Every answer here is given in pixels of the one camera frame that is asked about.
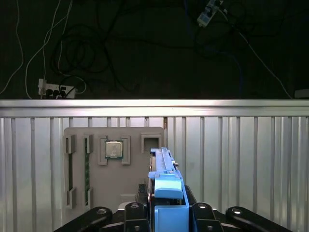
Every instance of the black cable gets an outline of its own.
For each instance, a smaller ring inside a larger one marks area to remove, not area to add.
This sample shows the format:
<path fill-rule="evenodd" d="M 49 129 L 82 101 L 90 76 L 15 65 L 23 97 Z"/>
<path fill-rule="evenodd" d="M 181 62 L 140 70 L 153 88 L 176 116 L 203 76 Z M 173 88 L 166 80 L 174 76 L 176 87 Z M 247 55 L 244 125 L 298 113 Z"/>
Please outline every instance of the black cable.
<path fill-rule="evenodd" d="M 63 47 L 67 68 L 59 67 L 57 54 Z M 50 59 L 51 69 L 57 74 L 68 74 L 74 70 L 86 73 L 101 73 L 104 69 L 94 70 L 93 65 L 98 57 L 98 51 L 103 53 L 100 34 L 92 27 L 83 24 L 73 25 L 65 31 L 58 40 Z"/>
<path fill-rule="evenodd" d="M 114 65 L 112 63 L 111 56 L 109 55 L 109 52 L 108 52 L 107 47 L 105 45 L 105 43 L 106 43 L 106 41 L 107 41 L 111 31 L 113 30 L 113 28 L 114 28 L 114 26 L 115 26 L 115 24 L 117 22 L 118 17 L 120 16 L 121 10 L 123 9 L 123 7 L 125 5 L 125 2 L 126 2 L 125 0 L 121 1 L 120 5 L 118 7 L 118 10 L 117 10 L 117 12 L 115 14 L 115 17 L 113 18 L 111 24 L 109 25 L 109 27 L 107 29 L 107 32 L 104 32 L 104 30 L 103 30 L 103 28 L 101 27 L 101 24 L 100 24 L 100 18 L 99 18 L 100 2 L 99 1 L 97 1 L 97 3 L 96 3 L 96 20 L 97 20 L 98 28 L 101 30 L 102 33 L 105 34 L 104 39 L 102 40 L 102 44 L 104 46 L 105 57 L 106 57 L 106 59 L 108 61 L 109 68 L 110 68 L 112 76 L 114 78 L 114 87 L 117 88 L 117 84 L 119 84 L 125 91 L 132 93 L 132 92 L 134 92 L 134 90 L 137 89 L 138 85 L 135 85 L 134 89 L 132 90 L 132 89 L 128 89 L 125 85 L 123 85 L 121 83 L 121 81 L 118 79 L 118 77 L 116 75 L 116 71 L 115 71 Z"/>

